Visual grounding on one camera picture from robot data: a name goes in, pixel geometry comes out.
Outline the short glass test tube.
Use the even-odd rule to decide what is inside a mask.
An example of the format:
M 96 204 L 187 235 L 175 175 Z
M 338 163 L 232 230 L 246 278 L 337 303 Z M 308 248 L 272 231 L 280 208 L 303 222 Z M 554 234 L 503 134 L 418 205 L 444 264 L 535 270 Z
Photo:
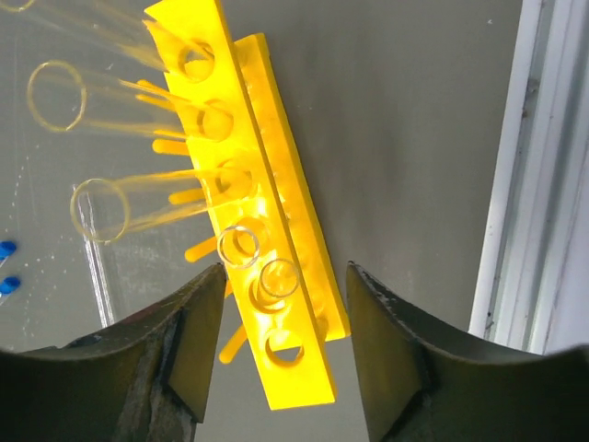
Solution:
M 261 219 L 244 217 L 225 227 L 217 237 L 217 252 L 226 266 L 247 269 L 261 256 L 268 230 Z

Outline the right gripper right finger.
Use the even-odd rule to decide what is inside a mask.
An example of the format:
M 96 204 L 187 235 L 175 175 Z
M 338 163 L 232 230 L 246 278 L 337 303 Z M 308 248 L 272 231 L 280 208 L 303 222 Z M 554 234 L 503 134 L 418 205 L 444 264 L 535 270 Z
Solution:
M 588 349 L 534 355 L 399 297 L 350 262 L 352 347 L 373 441 L 584 441 Z

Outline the long glass test tube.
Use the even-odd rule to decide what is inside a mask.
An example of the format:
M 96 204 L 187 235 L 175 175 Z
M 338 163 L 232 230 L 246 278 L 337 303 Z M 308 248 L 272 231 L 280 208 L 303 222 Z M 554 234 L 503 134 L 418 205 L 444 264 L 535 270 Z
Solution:
M 127 81 L 62 60 L 47 61 L 33 70 L 26 98 L 33 119 L 53 133 L 220 142 L 234 126 L 231 113 L 213 103 L 194 103 L 143 80 Z

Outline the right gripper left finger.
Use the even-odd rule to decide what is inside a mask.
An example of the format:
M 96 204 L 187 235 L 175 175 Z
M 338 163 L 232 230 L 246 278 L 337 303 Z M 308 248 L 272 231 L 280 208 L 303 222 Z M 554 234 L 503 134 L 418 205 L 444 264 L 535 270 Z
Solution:
M 225 270 L 214 264 L 170 296 L 64 347 L 2 351 L 2 440 L 194 440 L 225 286 Z

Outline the yellow test tube rack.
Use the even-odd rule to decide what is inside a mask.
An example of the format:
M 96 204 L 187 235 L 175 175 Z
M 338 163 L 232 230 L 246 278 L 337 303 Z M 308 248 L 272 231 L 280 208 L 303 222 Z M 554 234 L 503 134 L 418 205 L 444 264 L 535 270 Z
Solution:
M 247 269 L 225 265 L 242 326 L 223 354 L 248 341 L 273 410 L 332 403 L 337 387 L 325 344 L 350 324 L 336 283 L 265 37 L 234 40 L 217 1 L 160 1 L 146 14 L 191 41 L 206 44 L 214 69 L 202 81 L 166 73 L 171 94 L 230 112 L 223 141 L 157 139 L 156 152 L 187 156 L 196 169 L 233 166 L 252 174 L 246 199 L 209 211 L 214 234 L 244 217 L 261 219 L 268 239 Z

